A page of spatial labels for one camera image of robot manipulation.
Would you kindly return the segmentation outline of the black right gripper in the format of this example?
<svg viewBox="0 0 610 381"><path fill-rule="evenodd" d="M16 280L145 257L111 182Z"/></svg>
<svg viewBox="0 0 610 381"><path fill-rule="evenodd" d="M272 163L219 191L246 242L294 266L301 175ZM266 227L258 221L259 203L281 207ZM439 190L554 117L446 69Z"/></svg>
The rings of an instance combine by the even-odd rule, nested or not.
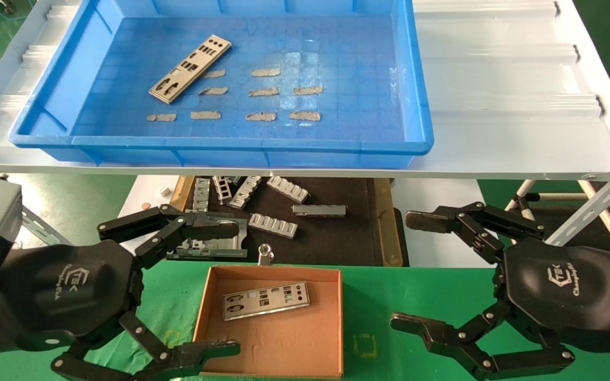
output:
<svg viewBox="0 0 610 381"><path fill-rule="evenodd" d="M559 373L575 361L562 344L610 353L610 251L551 246L540 241L545 232L537 223L482 202L408 211L405 224L414 231L456 234L496 264L502 276L496 297L504 302L459 328L394 313L393 330L421 337L428 352L455 360L476 380ZM493 233L520 242L504 249ZM497 355L482 350L477 342L504 322L540 349Z"/></svg>

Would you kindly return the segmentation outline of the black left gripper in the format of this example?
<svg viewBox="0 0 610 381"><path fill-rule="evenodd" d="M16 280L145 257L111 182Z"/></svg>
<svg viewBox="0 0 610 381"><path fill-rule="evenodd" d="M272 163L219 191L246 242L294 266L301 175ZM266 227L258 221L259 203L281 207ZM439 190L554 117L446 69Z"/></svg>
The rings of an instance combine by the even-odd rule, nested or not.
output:
<svg viewBox="0 0 610 381"><path fill-rule="evenodd" d="M0 353L70 345L51 363L51 370L68 380L185 378L200 374L209 359L240 353L235 340L186 342L169 349L128 313L141 301L140 268L152 268L187 239L228 239L239 234L239 227L163 204L99 224L97 231L107 241L8 253L0 267ZM150 233L135 249L136 260L118 244ZM99 349L121 331L152 357L143 369L130 374L85 361L89 349Z"/></svg>

